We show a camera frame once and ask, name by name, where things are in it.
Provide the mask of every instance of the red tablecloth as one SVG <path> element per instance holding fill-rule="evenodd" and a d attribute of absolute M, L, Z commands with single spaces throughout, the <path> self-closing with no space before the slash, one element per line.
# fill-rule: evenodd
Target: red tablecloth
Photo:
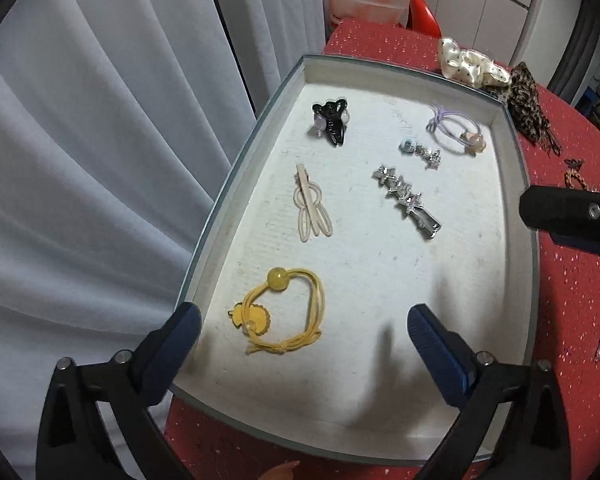
<path fill-rule="evenodd" d="M 437 70 L 436 40 L 409 30 L 347 20 L 325 54 L 364 57 Z M 562 145 L 560 157 L 519 136 L 532 184 L 564 186 L 565 158 L 583 158 L 581 174 L 600 191 L 600 132 L 573 108 L 539 88 L 544 113 Z M 540 235 L 540 305 L 535 358 L 555 364 L 571 437 L 574 480 L 600 461 L 600 258 L 556 246 Z M 408 480 L 415 468 L 344 464 L 279 448 L 207 418 L 174 399 L 166 436 L 199 480 L 255 479 L 268 468 L 300 460 L 296 479 Z"/>

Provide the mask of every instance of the screw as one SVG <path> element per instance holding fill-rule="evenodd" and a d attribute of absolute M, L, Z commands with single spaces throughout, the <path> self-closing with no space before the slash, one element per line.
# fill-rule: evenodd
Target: screw
<path fill-rule="evenodd" d="M 119 365 L 123 365 L 124 363 L 128 362 L 129 359 L 131 359 L 132 355 L 133 354 L 131 353 L 131 350 L 121 350 L 120 352 L 118 352 L 116 355 L 113 356 L 113 359 Z"/>
<path fill-rule="evenodd" d="M 70 357 L 62 357 L 58 359 L 58 362 L 56 363 L 56 368 L 58 370 L 66 370 L 72 364 L 74 364 L 73 359 L 71 359 Z"/>
<path fill-rule="evenodd" d="M 589 213 L 589 218 L 591 218 L 592 220 L 597 220 L 598 218 L 600 218 L 600 206 L 595 202 L 591 202 L 589 204 L 589 209 L 587 210 L 587 213 Z"/>
<path fill-rule="evenodd" d="M 486 350 L 482 350 L 475 355 L 477 361 L 484 366 L 489 366 L 496 361 L 496 358 L 493 356 L 491 352 L 487 352 Z"/>
<path fill-rule="evenodd" d="M 551 370 L 552 366 L 551 363 L 546 359 L 540 359 L 538 361 L 538 368 L 540 368 L 543 372 L 548 372 Z"/>

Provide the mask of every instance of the red object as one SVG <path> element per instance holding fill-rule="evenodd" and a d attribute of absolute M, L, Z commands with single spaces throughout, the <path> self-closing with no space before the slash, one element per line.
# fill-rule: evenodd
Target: red object
<path fill-rule="evenodd" d="M 411 29 L 413 32 L 429 34 L 434 38 L 442 38 L 442 32 L 440 32 L 436 17 L 424 0 L 409 1 L 409 19 L 406 28 Z"/>
<path fill-rule="evenodd" d="M 436 45 L 435 38 L 410 30 L 345 20 L 324 52 L 437 71 Z M 583 158 L 583 177 L 600 190 L 600 132 L 549 91 L 539 88 L 539 94 L 562 155 L 548 155 L 519 136 L 531 183 L 563 187 L 563 160 Z M 600 342 L 600 258 L 558 247 L 541 234 L 540 271 L 534 357 L 555 364 L 569 422 L 572 478 L 584 480 L 600 462 L 600 362 L 594 361 Z M 171 405 L 166 436 L 199 480 L 255 480 L 285 460 L 300 461 L 296 480 L 409 480 L 417 471 L 345 464 L 282 449 L 207 418 L 179 399 Z"/>

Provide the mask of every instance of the orange object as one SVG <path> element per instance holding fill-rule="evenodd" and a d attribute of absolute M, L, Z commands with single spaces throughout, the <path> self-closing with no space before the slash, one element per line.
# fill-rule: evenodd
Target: orange object
<path fill-rule="evenodd" d="M 434 38 L 442 38 L 442 32 L 440 32 L 436 17 L 424 0 L 410 0 L 409 19 L 406 28 L 410 28 L 414 32 L 429 34 Z"/>

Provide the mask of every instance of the curtain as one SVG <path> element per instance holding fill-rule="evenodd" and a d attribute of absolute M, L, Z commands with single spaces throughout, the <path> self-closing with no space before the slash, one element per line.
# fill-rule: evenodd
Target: curtain
<path fill-rule="evenodd" d="M 167 319 L 254 121 L 213 0 L 18 0 L 5 17 L 0 448 L 23 478 L 55 362 L 108 360 Z"/>
<path fill-rule="evenodd" d="M 325 42 L 322 0 L 218 0 L 256 112 Z"/>

